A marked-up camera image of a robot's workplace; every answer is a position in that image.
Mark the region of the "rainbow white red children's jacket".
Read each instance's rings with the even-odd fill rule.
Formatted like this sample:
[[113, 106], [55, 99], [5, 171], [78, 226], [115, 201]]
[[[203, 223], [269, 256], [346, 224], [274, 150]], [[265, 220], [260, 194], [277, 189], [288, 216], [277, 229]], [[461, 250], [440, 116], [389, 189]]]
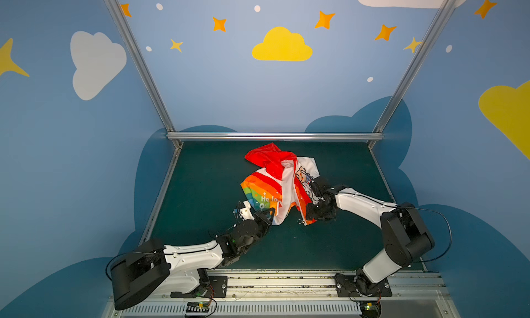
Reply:
[[298, 157], [270, 143], [248, 152], [245, 160], [259, 167], [241, 183], [251, 207], [274, 209], [274, 226], [282, 224], [293, 208], [300, 212], [303, 225], [316, 222], [308, 213], [309, 204], [317, 203], [310, 182], [320, 176], [314, 158]]

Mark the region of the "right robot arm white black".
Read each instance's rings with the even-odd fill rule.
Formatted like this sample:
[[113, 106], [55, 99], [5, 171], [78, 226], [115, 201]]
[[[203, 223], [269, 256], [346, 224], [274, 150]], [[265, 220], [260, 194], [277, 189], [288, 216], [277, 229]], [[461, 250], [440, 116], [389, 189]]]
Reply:
[[356, 271], [355, 292], [379, 295], [388, 276], [408, 267], [435, 246], [426, 224], [411, 204], [384, 202], [345, 186], [330, 186], [317, 177], [309, 182], [315, 203], [306, 207], [311, 220], [330, 220], [336, 210], [353, 213], [382, 231], [383, 249]]

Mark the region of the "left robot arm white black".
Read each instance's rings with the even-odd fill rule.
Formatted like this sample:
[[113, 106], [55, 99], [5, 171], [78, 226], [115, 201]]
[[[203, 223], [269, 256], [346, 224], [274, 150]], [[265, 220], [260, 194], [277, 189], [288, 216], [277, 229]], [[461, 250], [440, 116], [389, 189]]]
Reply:
[[153, 293], [192, 294], [209, 286], [207, 270], [229, 266], [269, 231], [275, 209], [249, 211], [229, 232], [205, 244], [171, 246], [150, 239], [112, 258], [105, 268], [112, 282], [114, 307], [131, 308]]

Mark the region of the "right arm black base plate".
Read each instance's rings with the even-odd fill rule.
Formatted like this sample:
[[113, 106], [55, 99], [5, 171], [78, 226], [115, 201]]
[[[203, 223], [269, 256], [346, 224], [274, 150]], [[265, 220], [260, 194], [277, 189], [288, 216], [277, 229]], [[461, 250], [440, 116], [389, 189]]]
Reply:
[[393, 295], [387, 279], [373, 283], [364, 275], [337, 273], [334, 280], [338, 297], [391, 297]]

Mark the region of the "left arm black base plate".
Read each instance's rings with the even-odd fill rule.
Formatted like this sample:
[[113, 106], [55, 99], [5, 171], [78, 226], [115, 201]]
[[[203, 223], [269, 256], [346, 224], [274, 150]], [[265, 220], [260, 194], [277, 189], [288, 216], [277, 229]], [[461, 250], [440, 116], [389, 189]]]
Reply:
[[171, 298], [225, 298], [228, 290], [228, 278], [226, 276], [209, 277], [208, 282], [201, 282], [200, 285], [190, 293], [172, 292]]

